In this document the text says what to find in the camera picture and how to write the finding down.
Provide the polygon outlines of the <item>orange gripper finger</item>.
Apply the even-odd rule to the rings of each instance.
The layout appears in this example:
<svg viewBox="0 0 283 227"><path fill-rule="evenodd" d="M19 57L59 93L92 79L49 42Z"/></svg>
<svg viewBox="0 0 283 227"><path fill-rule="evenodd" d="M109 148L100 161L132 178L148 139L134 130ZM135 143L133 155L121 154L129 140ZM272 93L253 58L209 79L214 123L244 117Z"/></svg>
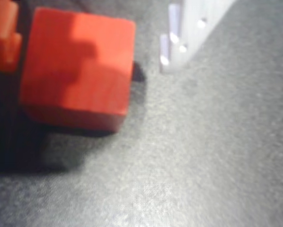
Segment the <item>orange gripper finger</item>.
<svg viewBox="0 0 283 227"><path fill-rule="evenodd" d="M0 71L15 71L18 67L22 35L17 32L19 5L12 0L0 0Z"/></svg>

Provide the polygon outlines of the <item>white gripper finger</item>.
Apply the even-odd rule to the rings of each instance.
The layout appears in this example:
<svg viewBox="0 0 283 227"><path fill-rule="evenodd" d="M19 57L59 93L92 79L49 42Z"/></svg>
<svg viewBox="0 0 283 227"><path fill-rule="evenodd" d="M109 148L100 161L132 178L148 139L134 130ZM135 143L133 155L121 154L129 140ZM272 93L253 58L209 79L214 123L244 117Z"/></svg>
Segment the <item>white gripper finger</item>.
<svg viewBox="0 0 283 227"><path fill-rule="evenodd" d="M221 22L233 0L180 0L168 5L168 30L161 34L160 70L183 68Z"/></svg>

